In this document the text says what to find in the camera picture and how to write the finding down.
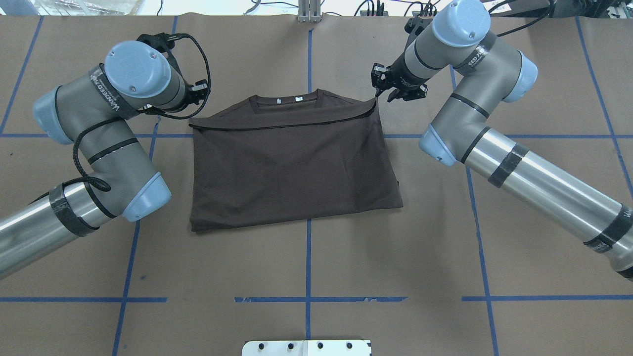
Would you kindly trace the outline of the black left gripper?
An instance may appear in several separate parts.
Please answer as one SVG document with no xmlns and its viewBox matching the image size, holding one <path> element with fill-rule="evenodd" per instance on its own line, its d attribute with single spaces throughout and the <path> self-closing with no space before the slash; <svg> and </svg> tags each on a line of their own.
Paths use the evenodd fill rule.
<svg viewBox="0 0 633 356">
<path fill-rule="evenodd" d="M 209 97 L 209 79 L 202 79 L 195 84 L 185 82 L 184 108 L 196 104 L 199 109 L 204 108 Z"/>
</svg>

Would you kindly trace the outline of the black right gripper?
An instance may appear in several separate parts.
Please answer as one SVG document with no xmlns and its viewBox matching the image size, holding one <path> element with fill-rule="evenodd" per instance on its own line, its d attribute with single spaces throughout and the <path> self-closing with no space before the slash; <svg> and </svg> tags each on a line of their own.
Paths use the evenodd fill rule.
<svg viewBox="0 0 633 356">
<path fill-rule="evenodd" d="M 374 63 L 371 70 L 371 85 L 375 88 L 375 97 L 378 98 L 383 92 L 394 88 L 387 97 L 387 102 L 394 99 L 403 101 L 413 101 L 424 99 L 428 92 L 426 84 L 414 85 L 407 83 L 404 79 L 396 77 L 391 67 L 384 67 L 380 63 Z"/>
</svg>

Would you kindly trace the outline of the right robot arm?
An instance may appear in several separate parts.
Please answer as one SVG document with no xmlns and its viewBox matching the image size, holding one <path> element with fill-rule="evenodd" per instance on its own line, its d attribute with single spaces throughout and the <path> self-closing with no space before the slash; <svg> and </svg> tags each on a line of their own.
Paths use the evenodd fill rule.
<svg viewBox="0 0 633 356">
<path fill-rule="evenodd" d="M 491 29 L 479 0 L 452 0 L 413 36 L 391 65 L 374 63 L 376 96 L 411 101 L 451 67 L 461 75 L 419 140 L 445 166 L 461 163 L 548 217 L 631 281 L 632 208 L 579 180 L 489 125 L 499 106 L 522 99 L 538 78 L 536 64 Z"/>
</svg>

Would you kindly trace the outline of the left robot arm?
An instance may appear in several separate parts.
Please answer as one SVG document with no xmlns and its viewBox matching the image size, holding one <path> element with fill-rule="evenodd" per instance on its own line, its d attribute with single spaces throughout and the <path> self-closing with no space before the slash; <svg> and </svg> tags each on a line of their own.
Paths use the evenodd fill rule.
<svg viewBox="0 0 633 356">
<path fill-rule="evenodd" d="M 161 173 L 131 130 L 140 114 L 177 119 L 204 108 L 211 76 L 188 84 L 171 54 L 190 34 L 143 34 L 111 48 L 86 75 L 54 88 L 33 105 L 39 127 L 71 144 L 79 176 L 1 221 L 1 277 L 97 231 L 118 216 L 136 222 L 171 198 Z"/>
</svg>

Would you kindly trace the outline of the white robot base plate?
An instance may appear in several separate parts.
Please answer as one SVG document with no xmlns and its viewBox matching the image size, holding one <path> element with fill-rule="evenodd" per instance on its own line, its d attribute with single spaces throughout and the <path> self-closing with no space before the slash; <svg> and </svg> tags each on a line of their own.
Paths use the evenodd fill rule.
<svg viewBox="0 0 633 356">
<path fill-rule="evenodd" d="M 370 340 L 274 340 L 250 341 L 242 356 L 371 356 Z"/>
</svg>

